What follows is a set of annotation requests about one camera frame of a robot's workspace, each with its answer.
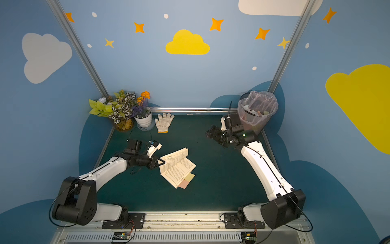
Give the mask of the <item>dark blue book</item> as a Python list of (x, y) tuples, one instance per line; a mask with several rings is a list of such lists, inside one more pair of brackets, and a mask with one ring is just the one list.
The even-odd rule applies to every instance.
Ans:
[(159, 167), (160, 174), (175, 189), (177, 189), (183, 181), (190, 182), (192, 180), (187, 180), (186, 178), (192, 174), (196, 165), (187, 158), (188, 153), (188, 148), (185, 147), (160, 158), (165, 161), (165, 164)]

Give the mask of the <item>yellow sticky note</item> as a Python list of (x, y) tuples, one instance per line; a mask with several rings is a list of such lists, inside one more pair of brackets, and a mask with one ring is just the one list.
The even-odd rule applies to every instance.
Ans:
[(191, 180), (195, 177), (194, 174), (189, 173), (183, 180), (187, 182), (191, 182)]

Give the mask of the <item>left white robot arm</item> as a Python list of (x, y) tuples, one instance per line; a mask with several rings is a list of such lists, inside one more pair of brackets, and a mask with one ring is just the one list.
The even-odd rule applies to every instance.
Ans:
[(99, 189), (125, 172), (129, 166), (141, 166), (152, 170), (165, 163), (156, 156), (121, 153), (89, 173), (77, 178), (68, 177), (63, 181), (59, 194), (49, 209), (49, 220), (81, 226), (92, 221), (115, 221), (126, 225), (127, 209), (122, 205), (98, 203)]

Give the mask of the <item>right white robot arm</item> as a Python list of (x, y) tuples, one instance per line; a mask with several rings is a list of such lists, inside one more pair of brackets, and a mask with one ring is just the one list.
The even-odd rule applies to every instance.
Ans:
[(224, 147), (230, 145), (238, 148), (242, 156), (249, 162), (261, 181), (268, 203), (250, 204), (242, 211), (249, 221), (255, 221), (261, 214), (264, 222), (271, 229), (276, 229), (298, 219), (303, 213), (306, 195), (302, 190), (295, 190), (276, 169), (262, 143), (252, 130), (232, 132), (212, 126), (206, 136)]

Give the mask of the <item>pink sticky note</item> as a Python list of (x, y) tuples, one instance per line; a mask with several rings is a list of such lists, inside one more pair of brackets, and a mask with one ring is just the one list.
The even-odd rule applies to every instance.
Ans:
[(189, 185), (189, 181), (187, 181), (187, 180), (183, 180), (179, 185), (178, 185), (178, 187), (179, 188), (182, 188), (182, 189), (186, 189), (187, 188), (187, 186)]

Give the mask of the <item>trash bin with plastic bag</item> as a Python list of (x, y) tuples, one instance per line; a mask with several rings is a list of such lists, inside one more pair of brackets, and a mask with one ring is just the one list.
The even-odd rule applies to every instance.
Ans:
[(257, 135), (278, 110), (278, 101), (268, 91), (250, 91), (238, 102), (238, 115), (244, 130), (253, 130)]

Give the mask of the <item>white work glove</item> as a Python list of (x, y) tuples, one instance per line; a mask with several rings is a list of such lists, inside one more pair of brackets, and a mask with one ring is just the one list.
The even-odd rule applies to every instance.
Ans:
[(170, 127), (174, 117), (175, 116), (170, 113), (158, 114), (157, 118), (154, 119), (157, 132), (159, 134), (168, 133), (168, 128)]

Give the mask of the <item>white pot with flowers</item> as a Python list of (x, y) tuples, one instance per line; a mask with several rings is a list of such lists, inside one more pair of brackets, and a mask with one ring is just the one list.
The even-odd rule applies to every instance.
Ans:
[(136, 100), (136, 105), (133, 107), (133, 115), (138, 124), (138, 127), (148, 128), (152, 124), (151, 109), (148, 107), (150, 93), (144, 91)]

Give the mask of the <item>green leafy plant pot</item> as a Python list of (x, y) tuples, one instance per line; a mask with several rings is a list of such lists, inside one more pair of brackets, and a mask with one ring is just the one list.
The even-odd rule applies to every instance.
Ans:
[(136, 105), (135, 92), (120, 90), (114, 97), (102, 97), (96, 101), (89, 99), (89, 114), (108, 118), (115, 129), (129, 131), (133, 127), (133, 107)]

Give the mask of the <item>left green circuit board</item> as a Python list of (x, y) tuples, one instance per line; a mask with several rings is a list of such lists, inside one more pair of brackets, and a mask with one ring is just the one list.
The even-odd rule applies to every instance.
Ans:
[(129, 232), (115, 232), (112, 236), (112, 242), (127, 242), (131, 239)]

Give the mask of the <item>green circuit board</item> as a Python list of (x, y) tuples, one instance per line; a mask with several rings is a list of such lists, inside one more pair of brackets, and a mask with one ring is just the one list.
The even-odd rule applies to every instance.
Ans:
[(254, 232), (241, 232), (242, 244), (255, 244), (257, 236)]
[(127, 242), (131, 239), (129, 232), (115, 232), (112, 236), (112, 242)]

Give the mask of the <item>right green circuit board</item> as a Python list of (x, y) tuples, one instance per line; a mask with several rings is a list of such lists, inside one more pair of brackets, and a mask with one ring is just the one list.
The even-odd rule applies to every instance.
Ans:
[(254, 232), (241, 232), (242, 244), (255, 244), (257, 236)]

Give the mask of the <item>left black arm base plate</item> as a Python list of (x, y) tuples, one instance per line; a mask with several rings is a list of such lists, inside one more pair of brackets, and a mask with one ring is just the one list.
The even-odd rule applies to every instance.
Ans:
[(146, 213), (143, 212), (129, 212), (124, 220), (104, 221), (102, 229), (143, 229), (145, 216)]

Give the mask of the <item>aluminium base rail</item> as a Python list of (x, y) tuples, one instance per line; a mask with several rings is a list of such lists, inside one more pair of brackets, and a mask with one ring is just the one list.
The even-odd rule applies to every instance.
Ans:
[[(143, 229), (102, 229), (103, 221), (86, 226), (66, 225), (58, 228), (53, 244), (241, 244), (241, 232), (254, 232), (255, 244), (313, 244), (310, 225), (301, 217), (272, 230), (225, 229), (221, 211), (147, 211)], [(115, 232), (129, 232), (127, 242), (112, 242)]]

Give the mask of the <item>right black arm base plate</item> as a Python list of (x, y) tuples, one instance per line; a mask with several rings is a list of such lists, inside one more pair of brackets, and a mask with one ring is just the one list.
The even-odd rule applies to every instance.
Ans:
[(241, 212), (225, 212), (219, 216), (225, 229), (265, 229), (262, 221), (249, 221)]

